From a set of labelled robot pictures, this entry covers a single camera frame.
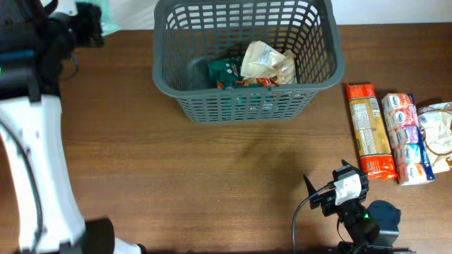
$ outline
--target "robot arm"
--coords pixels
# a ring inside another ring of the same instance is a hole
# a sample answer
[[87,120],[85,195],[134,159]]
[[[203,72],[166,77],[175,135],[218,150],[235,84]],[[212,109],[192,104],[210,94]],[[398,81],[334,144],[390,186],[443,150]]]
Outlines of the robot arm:
[[38,0],[0,1],[0,136],[18,200],[20,250],[144,253],[115,238],[108,219],[83,220],[64,158],[61,60],[75,47],[103,45],[100,9],[74,0],[53,0],[46,8]]
[[340,242],[338,253],[415,254],[393,248],[399,234],[400,210],[382,200],[374,201],[366,209],[361,203],[369,191],[367,175],[344,160],[342,163],[343,167],[333,172],[334,181],[328,183],[330,190],[325,193],[317,194],[311,181],[304,177],[311,209],[321,207],[325,217],[337,214],[338,226],[343,224],[353,240]]

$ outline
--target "white label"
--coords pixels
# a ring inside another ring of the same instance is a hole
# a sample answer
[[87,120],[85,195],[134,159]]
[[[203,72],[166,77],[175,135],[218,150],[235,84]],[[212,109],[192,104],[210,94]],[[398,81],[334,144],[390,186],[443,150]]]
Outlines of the white label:
[[271,66],[271,63],[269,64],[270,57],[271,57],[272,48],[266,44],[266,46],[263,48],[261,57],[259,57],[259,64]]
[[351,111],[355,131],[370,128],[370,120],[367,116],[366,104],[352,105]]
[[400,98],[397,95],[392,95],[389,97],[389,102],[392,104],[392,107],[397,107],[400,105]]
[[399,123],[405,123],[405,121],[407,121],[407,116],[404,112],[396,112],[393,116],[393,121],[396,125]]
[[364,155],[375,155],[376,147],[372,130],[360,130],[359,139],[361,140],[362,152]]
[[362,152],[364,155],[376,154],[376,147],[370,120],[367,116],[366,104],[355,104],[351,107],[353,127],[355,131],[359,131],[359,139],[361,140]]
[[424,128],[438,128],[438,125],[441,124],[441,115],[435,111],[423,113],[423,115],[419,117],[419,121]]
[[372,114],[374,116],[380,116],[381,113],[380,113],[379,103],[376,100],[376,98],[371,98],[371,99],[369,99],[369,101],[370,101],[370,107],[372,108]]

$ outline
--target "snack package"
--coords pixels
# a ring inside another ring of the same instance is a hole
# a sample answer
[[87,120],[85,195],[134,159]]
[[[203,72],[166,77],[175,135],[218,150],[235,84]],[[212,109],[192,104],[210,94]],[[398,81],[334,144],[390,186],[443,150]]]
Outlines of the snack package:
[[236,85],[241,85],[242,87],[250,87],[252,85],[262,85],[268,87],[269,85],[279,85],[276,83],[277,77],[273,78],[244,78],[242,81],[236,81]]
[[285,56],[264,42],[251,42],[246,50],[240,75],[246,78],[271,78],[276,74],[274,67],[280,64]]
[[362,169],[369,179],[397,178],[374,84],[347,85],[346,90]]
[[242,62],[243,56],[230,57],[210,62],[208,64],[210,79],[219,88],[232,89],[236,81],[243,79],[243,77],[240,76]]
[[422,137],[433,172],[452,168],[452,102],[422,107],[418,111]]
[[288,49],[284,52],[285,58],[274,66],[274,69],[268,69],[263,76],[276,77],[276,82],[280,85],[295,83],[295,56]]

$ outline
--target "pasta package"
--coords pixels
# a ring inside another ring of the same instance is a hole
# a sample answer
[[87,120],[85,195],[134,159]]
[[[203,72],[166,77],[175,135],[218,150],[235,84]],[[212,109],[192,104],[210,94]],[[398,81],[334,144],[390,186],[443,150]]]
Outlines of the pasta package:
[[374,84],[346,85],[361,167],[369,179],[398,177]]

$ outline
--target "brown wooden surface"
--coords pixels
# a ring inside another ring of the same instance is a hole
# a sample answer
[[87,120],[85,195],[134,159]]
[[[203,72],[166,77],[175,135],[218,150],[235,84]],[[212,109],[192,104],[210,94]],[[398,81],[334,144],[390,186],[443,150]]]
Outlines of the brown wooden surface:
[[[452,25],[340,27],[344,82],[452,101]],[[118,32],[78,50],[81,71],[61,84],[62,135],[73,192],[86,219],[108,215],[118,236],[150,250],[290,249],[290,222],[307,191],[357,164],[343,87],[320,92],[291,121],[196,125],[152,81],[153,32]],[[17,246],[18,210],[0,152],[0,251]],[[365,202],[402,210],[395,243],[452,250],[452,173],[426,186],[372,181]],[[336,217],[305,207],[298,246],[335,246]]]

